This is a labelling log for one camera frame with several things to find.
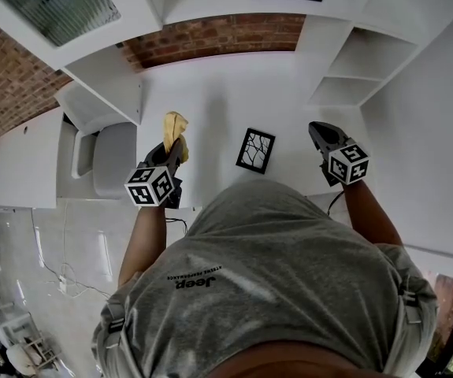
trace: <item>white desk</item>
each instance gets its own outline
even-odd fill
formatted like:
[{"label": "white desk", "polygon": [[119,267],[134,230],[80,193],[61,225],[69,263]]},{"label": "white desk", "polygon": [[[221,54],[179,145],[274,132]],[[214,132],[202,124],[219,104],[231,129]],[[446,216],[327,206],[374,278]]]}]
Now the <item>white desk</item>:
[{"label": "white desk", "polygon": [[[285,183],[304,195],[340,190],[329,187],[321,173],[322,157],[308,124],[340,126],[371,150],[361,111],[306,105],[295,59],[292,53],[235,54],[143,72],[137,161],[163,140],[164,115],[175,110],[189,120],[184,136],[190,158],[176,174],[183,180],[181,208],[202,206],[236,181],[256,178]],[[236,166],[247,128],[276,136],[265,175]],[[366,182],[373,187],[372,169]]]}]

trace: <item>jeep logo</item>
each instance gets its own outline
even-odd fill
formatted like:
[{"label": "jeep logo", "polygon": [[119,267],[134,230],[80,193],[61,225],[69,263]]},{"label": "jeep logo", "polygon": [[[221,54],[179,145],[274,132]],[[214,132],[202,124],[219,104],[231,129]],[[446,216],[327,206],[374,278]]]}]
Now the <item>jeep logo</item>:
[{"label": "jeep logo", "polygon": [[209,277],[207,280],[205,279],[198,279],[198,280],[182,280],[182,281],[176,281],[176,290],[179,290],[180,288],[189,288],[189,287],[194,287],[194,286],[205,286],[205,287],[210,287],[210,282],[216,280],[215,277]]}]

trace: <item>brick wall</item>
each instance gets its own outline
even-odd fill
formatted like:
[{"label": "brick wall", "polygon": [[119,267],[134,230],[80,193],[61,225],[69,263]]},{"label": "brick wall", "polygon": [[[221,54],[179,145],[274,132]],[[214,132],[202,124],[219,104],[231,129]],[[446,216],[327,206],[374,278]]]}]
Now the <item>brick wall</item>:
[{"label": "brick wall", "polygon": [[56,108],[53,95],[69,81],[0,30],[0,135]]},{"label": "brick wall", "polygon": [[136,71],[216,54],[295,50],[304,15],[238,14],[166,25],[162,31],[123,43]]}]

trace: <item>wire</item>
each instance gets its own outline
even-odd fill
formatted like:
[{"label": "wire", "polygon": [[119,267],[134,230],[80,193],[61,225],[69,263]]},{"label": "wire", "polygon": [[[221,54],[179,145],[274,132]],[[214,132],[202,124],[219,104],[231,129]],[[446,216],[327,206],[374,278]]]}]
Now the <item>wire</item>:
[{"label": "wire", "polygon": [[343,193],[345,193],[344,191],[341,191],[331,202],[331,204],[329,205],[328,207],[328,212],[326,213],[328,216],[329,216],[329,212],[331,211],[331,208],[332,206],[336,203],[336,201],[342,197]]},{"label": "wire", "polygon": [[[49,270],[50,272],[52,272],[55,275],[55,277],[57,278],[57,281],[47,281],[46,283],[47,284],[48,283],[58,284],[58,282],[60,281],[60,277],[62,276],[63,279],[65,280],[65,286],[67,286],[67,287],[78,287],[78,286],[84,287],[84,290],[82,290],[79,294],[76,294],[76,295],[70,295],[70,294],[64,292],[63,290],[61,290],[60,288],[58,288],[58,291],[60,291],[63,295],[66,295],[67,297],[77,298],[80,295],[84,294],[86,291],[93,290],[93,291],[97,291],[99,294],[101,294],[105,298],[109,299],[110,296],[111,296],[109,293],[106,293],[106,292],[104,292],[102,290],[99,290],[96,287],[87,286],[86,284],[82,284],[81,282],[77,281],[75,270],[73,269],[73,267],[71,265],[69,265],[65,261],[66,260],[65,259],[65,227],[67,225],[67,206],[68,206],[68,204],[69,204],[69,201],[65,201],[65,220],[64,220],[64,223],[63,223],[63,262],[61,263],[61,266],[60,266],[60,275],[58,275],[58,273],[56,273],[52,268],[50,268],[46,264],[46,262],[44,261],[43,256],[41,255],[41,251],[39,250],[39,243],[37,242],[37,235],[35,234],[34,210],[30,209],[30,215],[32,216],[32,228],[34,230],[35,244],[37,245],[37,250],[38,250],[38,253],[39,253],[39,259],[43,263],[44,267],[47,270]],[[73,281],[73,283],[71,283],[71,284],[67,283],[67,280],[69,280],[69,279],[67,279],[67,277],[65,277],[65,269],[67,267],[70,269],[70,271],[73,274],[73,280],[70,280],[70,281]]]},{"label": "wire", "polygon": [[166,222],[169,224],[176,223],[176,222],[183,223],[184,224],[184,234],[188,233],[188,224],[182,218],[166,217],[165,219],[166,219]]}]

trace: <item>person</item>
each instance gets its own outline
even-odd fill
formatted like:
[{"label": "person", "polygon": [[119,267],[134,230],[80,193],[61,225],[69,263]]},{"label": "person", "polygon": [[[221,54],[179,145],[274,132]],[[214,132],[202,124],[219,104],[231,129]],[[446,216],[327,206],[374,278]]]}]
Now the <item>person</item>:
[{"label": "person", "polygon": [[407,376],[436,296],[362,181],[352,228],[267,180],[234,185],[165,248],[142,208],[93,351],[107,377]]}]

